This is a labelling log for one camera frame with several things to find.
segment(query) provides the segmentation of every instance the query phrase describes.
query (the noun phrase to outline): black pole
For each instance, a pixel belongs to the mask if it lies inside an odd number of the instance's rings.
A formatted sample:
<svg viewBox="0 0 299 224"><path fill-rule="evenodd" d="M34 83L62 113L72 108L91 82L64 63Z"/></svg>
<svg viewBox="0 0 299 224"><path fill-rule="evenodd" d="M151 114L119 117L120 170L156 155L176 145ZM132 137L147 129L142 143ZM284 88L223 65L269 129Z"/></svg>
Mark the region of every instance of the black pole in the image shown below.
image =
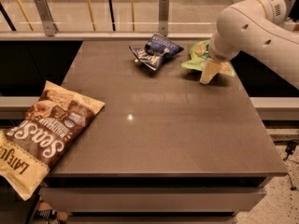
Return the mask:
<svg viewBox="0 0 299 224"><path fill-rule="evenodd" d="M109 7L110 7L111 20L112 20L112 28L113 28L113 31L115 31L115 23L114 23L112 0L109 0Z"/></svg>
<svg viewBox="0 0 299 224"><path fill-rule="evenodd" d="M6 19L7 21L7 24L9 25L11 31L17 31L17 29L15 28L15 26L13 25L13 23L11 22L11 19L9 18L6 10L3 8L2 4L0 3L0 10L4 16L4 18Z"/></svg>

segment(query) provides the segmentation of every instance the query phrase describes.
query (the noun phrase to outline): green snack bag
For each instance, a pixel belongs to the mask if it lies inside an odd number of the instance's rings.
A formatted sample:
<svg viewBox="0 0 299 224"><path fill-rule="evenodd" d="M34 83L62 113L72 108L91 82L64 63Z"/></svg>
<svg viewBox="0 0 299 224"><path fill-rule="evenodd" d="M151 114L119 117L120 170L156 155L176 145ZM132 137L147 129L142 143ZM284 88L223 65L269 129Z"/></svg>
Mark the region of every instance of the green snack bag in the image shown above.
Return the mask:
<svg viewBox="0 0 299 224"><path fill-rule="evenodd" d="M195 43L190 49L191 59L183 63L181 67L189 70L203 71L206 66L206 61L212 59L208 55L208 45L209 40ZM221 63L221 69L218 73L231 77L235 76L235 70L229 62Z"/></svg>

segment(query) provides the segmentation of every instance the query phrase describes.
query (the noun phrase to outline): brown snack bag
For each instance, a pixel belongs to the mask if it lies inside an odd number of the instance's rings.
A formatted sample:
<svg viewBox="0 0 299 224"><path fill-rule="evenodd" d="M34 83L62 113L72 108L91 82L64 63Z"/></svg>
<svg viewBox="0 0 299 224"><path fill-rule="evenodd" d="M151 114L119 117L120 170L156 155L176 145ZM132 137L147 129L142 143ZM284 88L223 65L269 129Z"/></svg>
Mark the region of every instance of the brown snack bag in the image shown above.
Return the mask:
<svg viewBox="0 0 299 224"><path fill-rule="evenodd" d="M49 81L15 128L0 131L0 175L26 201L103 102Z"/></svg>

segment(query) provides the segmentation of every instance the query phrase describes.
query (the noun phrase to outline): concrete floor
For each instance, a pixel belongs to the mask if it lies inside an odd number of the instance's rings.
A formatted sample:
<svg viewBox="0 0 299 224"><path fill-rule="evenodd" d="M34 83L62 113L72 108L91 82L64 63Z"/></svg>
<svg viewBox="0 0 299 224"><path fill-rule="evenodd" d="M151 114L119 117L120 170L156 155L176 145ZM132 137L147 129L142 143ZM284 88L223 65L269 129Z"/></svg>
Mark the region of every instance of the concrete floor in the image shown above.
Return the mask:
<svg viewBox="0 0 299 224"><path fill-rule="evenodd" d="M0 0L17 31L31 32L16 0ZM35 31L42 32L42 24L33 0L21 0ZM52 17L62 32L92 32L93 26L86 0L47 0ZM215 20L225 7L241 0L171 0L170 32L213 32ZM108 0L91 0L96 32L112 32ZM132 32L131 0L113 0L117 32ZM134 0L135 31L156 32L158 0ZM10 31L0 16L0 35ZM281 159L286 156L286 143L277 142ZM299 161L299 147L289 160ZM285 161L292 183L299 188L299 164ZM288 176L275 177L266 187L267 195L250 212L241 212L241 224L299 224L299 191L292 191Z"/></svg>

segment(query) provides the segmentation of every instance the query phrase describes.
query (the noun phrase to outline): blue snack bag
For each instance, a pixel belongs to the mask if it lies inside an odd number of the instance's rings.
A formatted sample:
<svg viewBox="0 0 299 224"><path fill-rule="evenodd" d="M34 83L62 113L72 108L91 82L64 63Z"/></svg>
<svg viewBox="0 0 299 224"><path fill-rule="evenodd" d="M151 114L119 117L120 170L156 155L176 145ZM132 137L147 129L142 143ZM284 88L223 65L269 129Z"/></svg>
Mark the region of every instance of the blue snack bag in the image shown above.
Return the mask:
<svg viewBox="0 0 299 224"><path fill-rule="evenodd" d="M154 34L143 49L130 49L140 62L154 71L158 70L164 61L184 50L182 46L160 34Z"/></svg>

